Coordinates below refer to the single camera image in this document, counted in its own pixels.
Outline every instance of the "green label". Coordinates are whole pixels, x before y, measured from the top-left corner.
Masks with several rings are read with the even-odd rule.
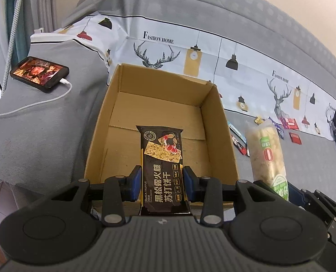
[[[261,147],[262,148],[270,147],[270,139],[269,139],[269,137],[262,137],[260,139],[260,142],[261,142]]]
[[[283,176],[276,176],[276,179],[271,189],[274,190],[286,201],[289,200],[288,182]]]

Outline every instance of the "black phone case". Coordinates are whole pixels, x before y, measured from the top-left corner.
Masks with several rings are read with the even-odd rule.
[[[31,82],[29,80],[26,80],[20,76],[16,76],[14,74],[14,72],[21,66],[23,65],[26,61],[28,61],[29,59],[39,59],[41,61],[46,61],[46,62],[49,62],[49,63],[52,63],[52,64],[55,64],[55,65],[58,65],[58,66],[62,66],[62,69],[60,69],[45,85],[38,85],[34,82]],[[65,78],[68,74],[69,74],[70,70],[67,66],[64,66],[60,63],[55,63],[55,62],[52,62],[52,61],[48,61],[46,59],[41,59],[41,58],[38,58],[38,57],[34,57],[34,56],[28,56],[26,57],[25,59],[23,59],[21,62],[18,63],[18,65],[16,65],[14,68],[12,68],[12,70],[10,71],[10,76],[13,78],[13,79],[16,79],[16,80],[19,80],[21,82],[24,82],[25,84],[27,85],[30,85],[32,87],[35,87],[39,90],[41,90],[42,92],[45,92],[45,93],[49,93],[51,92],[51,88],[53,86],[55,86],[57,83],[60,82],[60,80],[62,78]]]

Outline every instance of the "phone screen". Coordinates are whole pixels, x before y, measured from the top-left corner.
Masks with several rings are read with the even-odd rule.
[[[44,86],[60,69],[62,66],[32,57],[28,58],[13,74]]]

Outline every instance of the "silver screw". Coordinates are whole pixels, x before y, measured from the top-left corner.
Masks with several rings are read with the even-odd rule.
[[[203,221],[210,225],[216,225],[221,222],[221,218],[216,215],[207,215],[203,218]]]
[[[122,217],[118,214],[109,214],[104,217],[106,223],[116,224],[122,221]]]

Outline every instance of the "red oval logo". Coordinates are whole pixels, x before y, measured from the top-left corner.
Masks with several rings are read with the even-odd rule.
[[[267,161],[272,161],[273,160],[273,152],[271,151],[270,148],[265,148],[264,156],[265,156],[265,159]]]

